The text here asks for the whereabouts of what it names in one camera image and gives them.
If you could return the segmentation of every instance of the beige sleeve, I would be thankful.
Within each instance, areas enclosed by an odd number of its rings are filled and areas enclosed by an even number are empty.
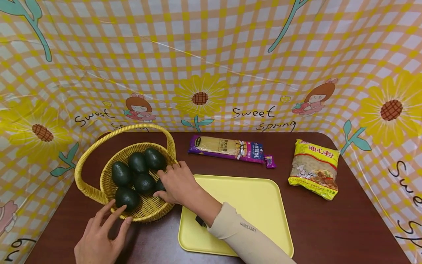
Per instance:
[[[228,203],[223,203],[208,231],[225,241],[247,264],[295,264],[281,248],[243,219]]]

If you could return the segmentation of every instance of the purple package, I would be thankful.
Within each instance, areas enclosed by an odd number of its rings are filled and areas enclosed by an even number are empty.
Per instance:
[[[277,168],[277,165],[274,163],[274,159],[271,155],[265,155],[264,159],[267,162],[267,168],[270,168],[270,169]]]
[[[194,135],[188,153],[264,163],[262,144],[234,139]]]

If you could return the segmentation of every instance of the yellow checkered backdrop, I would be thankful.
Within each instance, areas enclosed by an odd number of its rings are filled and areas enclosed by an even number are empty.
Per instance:
[[[422,262],[418,1],[0,0],[0,11],[2,260],[24,262],[95,138],[154,122],[328,135]]]

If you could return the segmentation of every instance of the pasta package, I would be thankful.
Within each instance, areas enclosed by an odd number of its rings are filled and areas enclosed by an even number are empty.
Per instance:
[[[262,144],[234,139],[220,139],[195,135],[190,141],[189,153],[264,163]]]
[[[301,185],[331,201],[338,193],[335,178],[339,156],[338,150],[296,140],[289,184]]]

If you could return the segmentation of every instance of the person's left hand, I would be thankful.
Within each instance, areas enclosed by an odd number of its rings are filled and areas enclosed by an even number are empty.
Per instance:
[[[111,209],[115,202],[115,200],[111,200],[97,212],[94,218],[88,221],[84,235],[75,246],[74,252],[77,264],[114,264],[116,262],[123,249],[124,239],[132,222],[132,217],[123,221],[115,240],[108,239],[108,231],[126,209],[126,205],[117,209],[101,226],[104,214]]]

